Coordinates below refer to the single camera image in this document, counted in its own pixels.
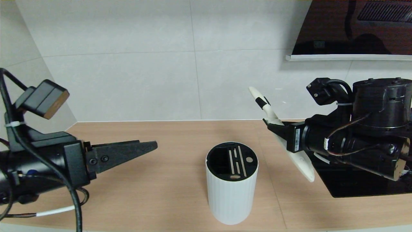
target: black lid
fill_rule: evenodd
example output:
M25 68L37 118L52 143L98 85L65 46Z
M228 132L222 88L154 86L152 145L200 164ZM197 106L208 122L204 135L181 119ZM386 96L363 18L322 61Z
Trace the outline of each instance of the black lid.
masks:
M258 158L248 146L238 142L225 142L210 150L207 168L222 180L240 181L249 178L258 168Z

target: white cylindrical container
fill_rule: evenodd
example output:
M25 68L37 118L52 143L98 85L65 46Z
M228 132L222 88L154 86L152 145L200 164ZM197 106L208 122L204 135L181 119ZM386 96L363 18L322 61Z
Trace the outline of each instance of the white cylindrical container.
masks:
M248 146L225 142L206 157L209 207L221 223L235 225L252 210L258 158Z

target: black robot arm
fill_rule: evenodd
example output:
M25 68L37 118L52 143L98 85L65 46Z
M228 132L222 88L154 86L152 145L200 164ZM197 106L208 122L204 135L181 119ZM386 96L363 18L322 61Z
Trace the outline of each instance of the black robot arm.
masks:
M317 104L337 102L337 108L300 123L267 123L270 131L287 141L289 152L314 152L330 163L399 179L410 161L412 80L369 79L354 83L352 91L341 80L317 78L307 90Z
M8 77L24 93L11 103L4 78ZM51 214L50 212L9 214L14 202L28 204L41 193L66 186L73 199L76 231L82 231L80 205L89 194L82 186L88 185L96 175L119 164L132 160L157 148L157 143L139 140L91 145L66 132L43 134L26 125L24 113L30 111L50 119L69 97L68 91L44 80L38 87L26 87L10 72L0 69L0 91L5 104L6 140L0 140L9 150L0 152L0 205L7 208L3 218L28 218ZM85 194L82 203L75 190Z

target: sticker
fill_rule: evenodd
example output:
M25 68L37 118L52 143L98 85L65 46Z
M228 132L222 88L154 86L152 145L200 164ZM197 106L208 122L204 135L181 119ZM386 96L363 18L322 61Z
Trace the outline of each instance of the sticker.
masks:
M295 152L299 151L300 129L295 130Z

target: hole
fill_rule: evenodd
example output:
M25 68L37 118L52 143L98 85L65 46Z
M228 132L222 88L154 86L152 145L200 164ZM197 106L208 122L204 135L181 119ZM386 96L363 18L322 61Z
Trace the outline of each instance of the hole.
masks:
M231 174L230 158L226 147L218 147L210 154L208 163L216 174Z

